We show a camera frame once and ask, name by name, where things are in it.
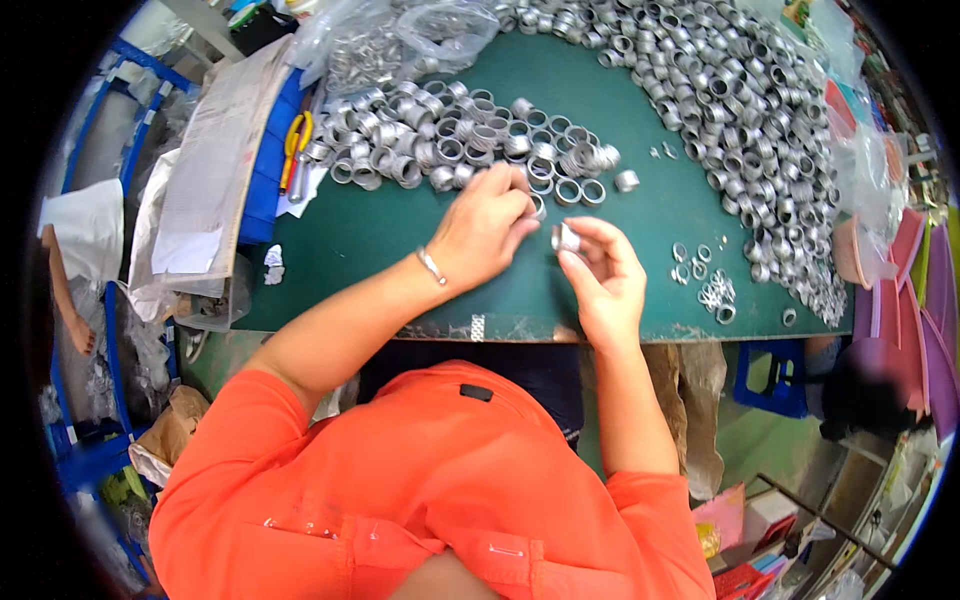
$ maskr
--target woman's left hand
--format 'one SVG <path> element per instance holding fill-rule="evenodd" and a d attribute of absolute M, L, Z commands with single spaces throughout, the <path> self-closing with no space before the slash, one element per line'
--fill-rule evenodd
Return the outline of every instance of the woman's left hand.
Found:
<path fill-rule="evenodd" d="M 426 252 L 462 294 L 510 266 L 523 238 L 540 227 L 529 218 L 535 211 L 523 171 L 498 162 L 457 196 Z"/>

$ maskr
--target bracelet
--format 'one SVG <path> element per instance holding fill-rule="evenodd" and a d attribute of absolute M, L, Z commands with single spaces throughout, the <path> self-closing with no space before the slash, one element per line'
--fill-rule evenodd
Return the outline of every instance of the bracelet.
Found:
<path fill-rule="evenodd" d="M 441 285 L 446 285 L 446 277 L 440 275 L 440 269 L 437 268 L 437 263 L 433 261 L 433 258 L 430 257 L 430 254 L 426 253 L 426 250 L 423 246 L 417 246 L 417 260 L 420 261 L 420 264 L 426 267 L 426 270 L 433 274 L 433 277 L 437 279 L 437 283 Z"/>

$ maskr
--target orange shirt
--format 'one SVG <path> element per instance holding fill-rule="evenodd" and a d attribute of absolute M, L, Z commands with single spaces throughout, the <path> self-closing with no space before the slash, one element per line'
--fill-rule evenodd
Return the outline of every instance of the orange shirt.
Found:
<path fill-rule="evenodd" d="M 406 372 L 308 422 L 269 374 L 224 387 L 151 522 L 171 598 L 387 598 L 448 546 L 507 598 L 714 598 L 685 479 L 618 472 L 605 486 L 493 372 Z"/>

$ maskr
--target green table surface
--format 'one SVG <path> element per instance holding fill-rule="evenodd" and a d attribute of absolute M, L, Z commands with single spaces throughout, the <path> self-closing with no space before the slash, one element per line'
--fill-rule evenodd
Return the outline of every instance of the green table surface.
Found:
<path fill-rule="evenodd" d="M 663 128 L 629 70 L 605 69 L 594 51 L 553 36 L 514 32 L 497 36 L 469 70 L 442 79 L 486 88 L 500 106 L 518 96 L 527 98 L 548 114 L 562 114 L 595 132 L 602 143 L 616 146 L 622 159 L 616 170 L 599 178 L 607 187 L 604 203 L 565 207 L 551 197 L 543 227 L 523 242 L 506 272 L 420 316 L 397 337 L 466 340 L 474 316 L 483 316 L 488 341 L 559 342 L 582 336 L 576 299 L 549 241 L 551 226 L 574 215 L 608 220 L 633 243 L 648 276 L 640 328 L 645 342 L 852 330 L 852 301 L 840 326 L 830 329 L 777 284 L 750 280 L 742 251 L 750 232 L 723 211 L 704 170 L 683 154 L 679 135 Z M 677 159 L 663 154 L 664 141 L 677 148 Z M 651 147 L 659 148 L 662 158 L 650 156 Z M 640 187 L 627 194 L 617 192 L 612 181 L 623 169 L 635 170 L 640 178 Z M 255 265 L 252 311 L 234 328 L 275 331 L 324 298 L 388 267 L 430 239 L 454 197 L 453 192 L 436 194 L 425 178 L 415 190 L 385 180 L 374 192 L 324 179 L 301 219 L 282 215 L 276 220 L 272 244 L 283 248 L 282 283 L 263 284 L 263 255 L 270 244 L 250 253 Z M 697 301 L 701 282 L 691 279 L 682 286 L 670 277 L 676 264 L 674 242 L 690 252 L 707 244 L 713 256 L 710 271 L 722 267 L 732 278 L 737 314 L 731 324 L 720 325 Z M 791 306 L 798 319 L 788 328 L 780 319 Z"/>

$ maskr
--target floor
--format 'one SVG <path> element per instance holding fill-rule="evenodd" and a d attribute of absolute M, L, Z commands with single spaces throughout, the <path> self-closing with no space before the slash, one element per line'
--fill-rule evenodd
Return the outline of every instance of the floor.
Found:
<path fill-rule="evenodd" d="M 208 398 L 216 397 L 267 335 L 259 331 L 211 333 L 195 364 L 186 365 L 183 356 L 180 357 L 183 382 Z M 843 456 L 843 448 L 820 437 L 819 422 L 814 418 L 787 419 L 736 404 L 731 389 L 737 345 L 725 344 L 724 355 L 728 376 L 720 399 L 716 441 L 725 462 L 720 489 L 740 481 L 750 483 L 758 472 L 763 472 L 799 492 L 812 504 L 818 504 L 826 491 L 829 475 Z M 581 434 L 579 454 L 602 477 L 596 396 L 591 389 L 585 389 L 584 403 L 587 426 Z M 764 489 L 764 484 L 754 482 L 748 486 L 747 493 Z"/>

